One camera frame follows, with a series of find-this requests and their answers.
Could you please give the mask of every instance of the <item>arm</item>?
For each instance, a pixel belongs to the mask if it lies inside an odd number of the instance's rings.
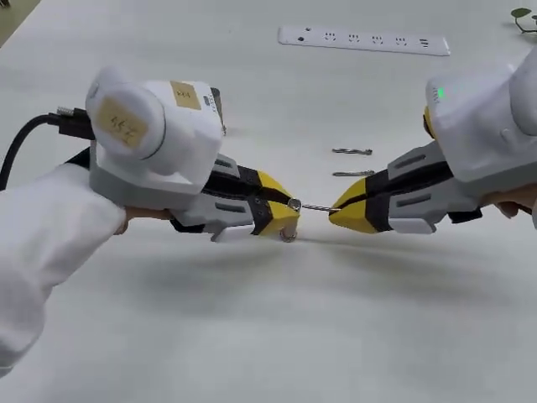
[[[125,211],[94,193],[71,164],[0,193],[0,377],[33,346],[44,304],[125,222]]]

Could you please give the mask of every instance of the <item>person's hand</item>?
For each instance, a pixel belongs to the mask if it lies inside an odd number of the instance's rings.
[[[149,210],[148,208],[126,207],[125,208],[125,221],[122,226],[117,229],[114,235],[121,235],[128,229],[128,223],[133,218],[156,218],[157,220],[170,220],[172,218],[170,212],[167,210]]]
[[[485,205],[493,204],[507,218],[515,217],[520,207],[533,210],[537,201],[537,185],[522,186],[513,191],[497,192],[485,197]]]

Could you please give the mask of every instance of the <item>cable connector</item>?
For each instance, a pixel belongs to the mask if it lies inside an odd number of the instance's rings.
[[[51,123],[58,127],[58,133],[84,140],[95,140],[91,120],[84,109],[59,107],[56,113],[49,113]]]

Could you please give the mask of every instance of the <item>black cable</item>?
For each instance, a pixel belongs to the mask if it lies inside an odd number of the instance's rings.
[[[5,191],[6,187],[8,187],[9,175],[13,168],[13,162],[15,162],[15,157],[17,157],[17,153],[20,150],[21,145],[23,145],[24,140],[35,128],[42,124],[57,124],[58,117],[58,115],[54,114],[37,116],[26,123],[23,128],[18,131],[15,139],[13,139],[13,142],[9,146],[6,157],[2,163],[2,169],[0,170],[0,191]]]

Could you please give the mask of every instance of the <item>beige label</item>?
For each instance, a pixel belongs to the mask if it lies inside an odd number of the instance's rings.
[[[193,86],[177,81],[171,81],[170,83],[178,107],[188,107],[198,111],[201,110],[200,100],[198,99],[196,90]]]
[[[96,124],[130,149],[136,149],[149,130],[146,122],[109,97],[102,101]]]

